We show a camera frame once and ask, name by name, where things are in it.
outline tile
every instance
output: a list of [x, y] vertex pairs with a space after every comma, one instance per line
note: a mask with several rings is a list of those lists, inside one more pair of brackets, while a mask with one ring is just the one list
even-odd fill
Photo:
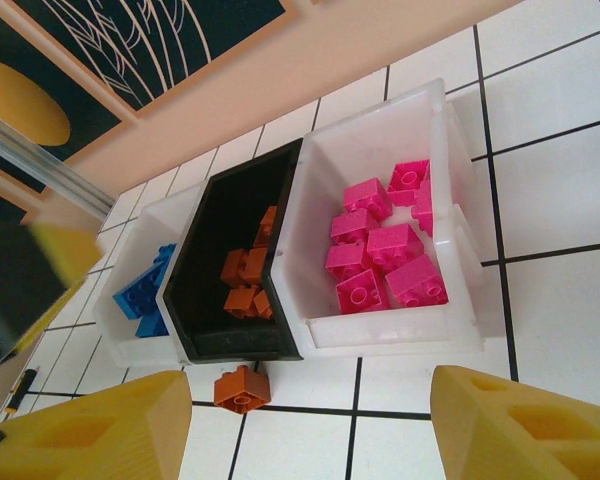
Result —
[[100, 273], [87, 275], [84, 283], [67, 304], [60, 310], [56, 318], [49, 324], [49, 328], [67, 327], [76, 323], [80, 312], [91, 295], [91, 291], [98, 280]]
[[193, 407], [180, 478], [226, 480], [242, 417], [222, 408]]
[[74, 393], [99, 338], [100, 332], [95, 325], [73, 328], [42, 391]]
[[260, 138], [260, 132], [262, 132], [262, 127], [251, 130], [221, 145], [218, 148], [218, 153], [216, 153], [216, 158], [211, 164], [208, 176], [210, 177], [253, 159], [258, 139]]
[[600, 405], [600, 250], [507, 267], [520, 381]]
[[98, 235], [97, 242], [100, 250], [102, 251], [102, 258], [98, 260], [93, 267], [91, 267], [91, 272], [104, 268], [107, 260], [109, 259], [109, 255], [111, 254], [111, 250], [113, 250], [113, 247], [116, 246], [116, 242], [118, 241], [123, 228], [124, 225], [118, 225], [117, 227], [102, 232]]
[[507, 257], [600, 243], [600, 126], [494, 161]]
[[344, 478], [350, 425], [339, 415], [249, 413], [233, 480]]
[[136, 202], [140, 198], [145, 185], [146, 183], [142, 183], [137, 187], [133, 187], [131, 190], [124, 192], [118, 197], [118, 200], [116, 200], [116, 203], [109, 212], [107, 220], [104, 222], [104, 225], [102, 225], [103, 230], [129, 220], [131, 212], [135, 208]]
[[352, 480], [444, 480], [433, 423], [358, 417]]
[[178, 167], [172, 168], [168, 172], [158, 175], [147, 182], [144, 192], [142, 192], [142, 195], [140, 195], [140, 199], [138, 200], [138, 203], [136, 203], [136, 206], [131, 213], [131, 218], [140, 215], [142, 209], [150, 203], [158, 201], [167, 196], [167, 192], [169, 191], [169, 187], [171, 187], [171, 182], [176, 176], [177, 171]]
[[27, 368], [38, 369], [38, 374], [33, 380], [29, 390], [32, 392], [39, 392], [42, 390], [42, 385], [47, 381], [49, 373], [53, 369], [70, 333], [70, 328], [44, 332], [38, 346], [27, 363]]
[[381, 68], [322, 97], [316, 117], [316, 129], [382, 102], [386, 80], [387, 69]]
[[213, 150], [209, 150], [207, 153], [203, 153], [199, 157], [180, 165], [180, 169], [178, 170], [178, 173], [176, 173], [176, 178], [174, 178], [171, 188], [169, 189], [169, 195], [173, 195], [174, 193], [204, 180], [217, 151], [218, 149], [214, 148]]
[[80, 380], [77, 393], [99, 392], [122, 383], [126, 368], [118, 367], [111, 358], [107, 343], [100, 339], [89, 366]]
[[600, 35], [485, 82], [494, 151], [600, 120]]
[[350, 409], [356, 365], [356, 358], [329, 358], [266, 362], [258, 371], [269, 377], [272, 405]]
[[116, 264], [118, 258], [120, 258], [120, 253], [122, 253], [122, 249], [127, 244], [127, 240], [129, 240], [129, 236], [131, 235], [131, 232], [133, 232], [135, 226], [136, 220], [131, 220], [130, 222], [124, 225], [124, 229], [120, 234], [120, 238], [118, 238], [116, 246], [113, 247], [113, 250], [111, 250], [111, 255], [109, 255], [109, 260], [107, 260], [105, 266], [113, 267]]
[[478, 24], [485, 75], [600, 30], [599, 0], [527, 0]]
[[473, 28], [467, 28], [394, 63], [389, 68], [389, 98], [436, 78], [447, 91], [478, 80]]
[[313, 126], [317, 106], [318, 101], [316, 100], [267, 123], [264, 126], [256, 156], [270, 152], [309, 133]]
[[100, 273], [100, 277], [98, 278], [98, 281], [96, 282], [95, 287], [93, 287], [91, 295], [89, 296], [89, 300], [87, 300], [87, 303], [85, 304], [84, 309], [82, 310], [82, 313], [78, 317], [78, 321], [76, 322], [76, 325], [81, 325], [83, 323], [91, 323], [91, 322], [96, 321], [96, 318], [93, 315], [93, 307], [96, 304], [98, 297], [100, 297], [100, 293], [102, 293], [102, 289], [104, 288], [104, 285], [107, 283], [107, 280], [109, 279], [109, 275], [111, 275], [112, 271], [113, 271], [113, 269], [109, 268], [107, 270], [103, 270]]
[[460, 365], [509, 378], [500, 273], [483, 269], [484, 285], [474, 294], [478, 328], [484, 351], [390, 357], [368, 357], [362, 362], [360, 410], [429, 413], [431, 378], [437, 365]]
[[453, 105], [465, 143], [471, 158], [480, 157], [487, 153], [484, 139], [484, 122], [482, 120], [482, 101], [480, 87], [472, 85], [447, 95], [447, 101]]

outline black plastic bin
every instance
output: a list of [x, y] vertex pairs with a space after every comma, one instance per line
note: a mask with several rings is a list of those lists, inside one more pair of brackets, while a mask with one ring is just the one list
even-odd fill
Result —
[[[301, 360], [271, 281], [271, 264], [302, 140], [209, 180], [164, 292], [187, 356], [194, 363]], [[277, 205], [262, 271], [274, 321], [238, 319], [224, 310], [230, 287], [220, 280], [227, 253], [249, 249], [267, 208]]]

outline white plastic bin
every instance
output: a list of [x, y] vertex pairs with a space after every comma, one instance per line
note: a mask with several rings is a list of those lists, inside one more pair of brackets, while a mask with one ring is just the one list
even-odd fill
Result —
[[[142, 210], [133, 233], [96, 301], [96, 323], [118, 366], [190, 363], [169, 318], [164, 318], [168, 336], [137, 338], [135, 333], [139, 321], [129, 320], [113, 300], [113, 295], [152, 265], [162, 245], [177, 244], [168, 267], [173, 268], [180, 253], [181, 237], [189, 230], [206, 183], [194, 185]], [[165, 275], [165, 279], [168, 278], [169, 272]], [[157, 297], [162, 299], [162, 290], [159, 290]]]
[[[343, 190], [372, 177], [386, 186], [396, 163], [427, 158], [433, 249], [449, 303], [341, 315], [337, 282], [324, 263], [332, 245], [331, 221], [344, 211]], [[470, 289], [481, 281], [481, 265], [461, 211], [462, 193], [472, 182], [470, 158], [442, 80], [305, 137], [271, 272], [303, 357], [482, 349], [470, 298]]]

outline pink brick stud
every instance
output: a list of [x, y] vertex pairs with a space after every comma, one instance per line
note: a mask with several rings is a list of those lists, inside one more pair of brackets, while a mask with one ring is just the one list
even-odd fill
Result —
[[387, 194], [394, 205], [410, 207], [416, 203], [416, 191], [427, 175], [429, 160], [398, 163], [393, 169]]
[[329, 249], [325, 268], [339, 282], [373, 267], [364, 243], [356, 245], [336, 245]]
[[339, 245], [366, 242], [369, 230], [380, 228], [380, 224], [366, 208], [338, 215], [331, 222], [331, 238]]
[[426, 254], [389, 273], [385, 279], [393, 296], [404, 307], [426, 307], [449, 302], [442, 277]]
[[424, 253], [424, 245], [408, 223], [369, 232], [367, 253], [386, 274]]
[[336, 285], [336, 293], [344, 315], [391, 308], [382, 278], [371, 269]]
[[344, 190], [344, 208], [349, 212], [366, 208], [379, 222], [386, 220], [393, 213], [391, 200], [377, 178], [346, 188]]

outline white tile floor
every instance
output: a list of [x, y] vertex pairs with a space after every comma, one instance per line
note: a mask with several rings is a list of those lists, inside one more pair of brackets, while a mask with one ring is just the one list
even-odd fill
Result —
[[485, 262], [485, 351], [267, 362], [272, 404], [245, 417], [210, 406], [237, 364], [187, 367], [181, 478], [441, 479], [428, 403], [439, 364], [600, 404], [600, 1], [527, 0], [121, 195], [106, 258], [43, 335], [18, 413], [160, 370], [115, 367], [91, 314], [143, 206], [436, 77], [475, 160], [466, 216]]

